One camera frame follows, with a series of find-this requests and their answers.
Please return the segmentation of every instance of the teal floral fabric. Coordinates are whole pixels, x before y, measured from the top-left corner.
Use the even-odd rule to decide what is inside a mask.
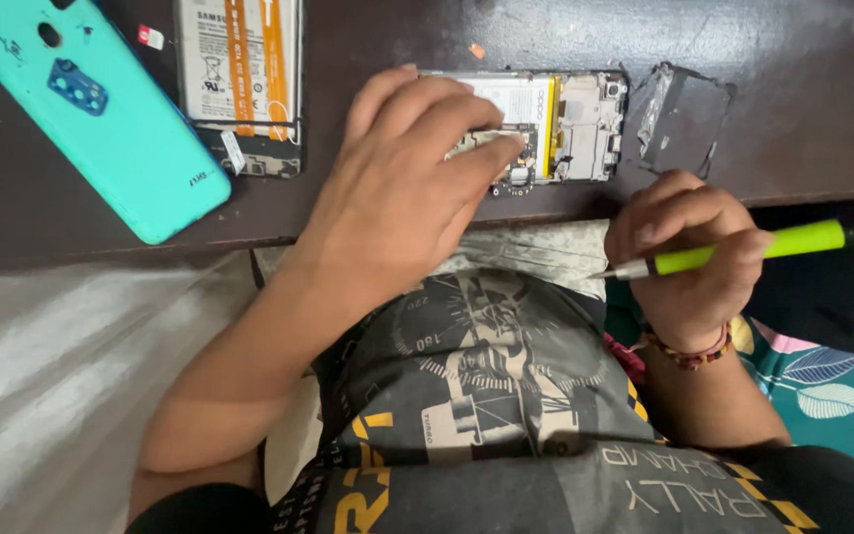
[[[734,323],[733,344],[793,442],[854,457],[854,353],[777,334],[752,317]]]

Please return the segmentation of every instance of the dark wooden table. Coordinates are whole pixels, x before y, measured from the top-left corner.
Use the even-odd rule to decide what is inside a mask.
[[[172,38],[171,5],[102,2],[175,99],[172,44],[136,44],[138,24]],[[229,203],[160,247],[130,233],[0,86],[0,267],[291,242],[338,150],[354,93],[371,74],[409,62],[490,70],[621,62],[639,77],[667,60],[738,86],[712,184],[750,205],[854,198],[854,0],[309,0],[307,18],[305,172],[290,181],[236,178]],[[473,42],[485,59],[470,54]],[[652,179],[622,165],[607,184],[490,198],[477,220],[607,217]]]

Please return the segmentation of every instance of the orange flex cable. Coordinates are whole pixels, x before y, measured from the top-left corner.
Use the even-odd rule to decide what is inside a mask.
[[[286,59],[282,49],[282,16],[280,0],[259,0],[262,9],[262,42],[266,53],[266,101],[268,119],[288,122],[289,91],[286,84]],[[269,128],[269,139],[289,139],[289,128]]]
[[[232,101],[237,121],[253,121],[253,95],[250,87],[253,80],[249,71],[249,49],[246,38],[245,0],[223,0],[226,6],[226,48],[230,56],[232,79]],[[255,128],[237,126],[236,133],[253,137]]]

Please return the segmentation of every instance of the finger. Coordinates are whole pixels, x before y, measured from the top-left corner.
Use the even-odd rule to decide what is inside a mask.
[[[701,291],[719,298],[727,291],[752,291],[763,270],[763,255],[775,239],[763,230],[741,230],[718,243],[700,268]]]
[[[418,79],[418,68],[414,64],[409,64],[386,70],[368,80],[351,104],[344,141],[354,142],[361,139],[371,129],[378,113],[391,95],[416,79]]]
[[[612,252],[609,254],[606,245],[606,253],[608,260],[612,265],[621,265],[625,261],[633,260],[635,257],[634,247],[634,219],[635,212],[641,211],[646,204],[644,199],[647,198],[647,189],[639,189],[635,191],[628,203],[618,213],[612,224],[611,237],[605,239],[605,243],[611,243]]]
[[[521,136],[504,135],[479,148],[461,152],[437,167],[437,177],[429,186],[449,191],[457,206],[464,205],[485,193],[525,146]]]
[[[476,213],[476,209],[480,206],[480,202],[483,201],[484,197],[486,197],[485,189],[477,193],[470,201],[463,204],[459,211],[457,211],[457,214],[450,220],[450,224],[444,228],[440,234],[440,239],[437,240],[437,257],[435,258],[434,265],[439,265],[440,262],[449,258],[457,249],[460,237],[463,236],[463,232],[466,231],[470,221],[473,220],[473,215]]]
[[[723,189],[699,187],[648,206],[642,225],[635,230],[635,248],[647,250],[684,229],[704,225],[716,237],[755,227],[747,208],[733,195]]]
[[[461,94],[437,102],[410,127],[404,138],[439,161],[472,129],[498,128],[503,113],[489,100]]]
[[[661,174],[639,199],[643,205],[656,204],[682,193],[706,186],[704,181],[683,170],[671,170]]]
[[[472,89],[451,78],[421,78],[397,91],[384,105],[384,111],[376,120],[374,129],[386,137],[400,136],[435,103],[449,97],[471,94]]]

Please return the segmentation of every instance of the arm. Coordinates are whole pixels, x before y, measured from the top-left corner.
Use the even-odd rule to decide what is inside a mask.
[[[254,486],[255,447],[315,356],[415,285],[457,247],[476,207],[522,148],[504,137],[445,161],[502,114],[446,78],[400,67],[375,76],[302,236],[240,321],[164,396],[144,434],[131,519],[208,482]]]
[[[667,346],[697,353],[714,346],[760,276],[772,234],[757,230],[746,208],[687,172],[670,172],[634,195],[609,229],[612,263],[707,244],[718,248],[698,271],[632,280],[648,323]],[[645,396],[656,427],[683,445],[736,449],[789,445],[789,432],[744,370],[736,351],[696,371],[654,348],[640,352]]]

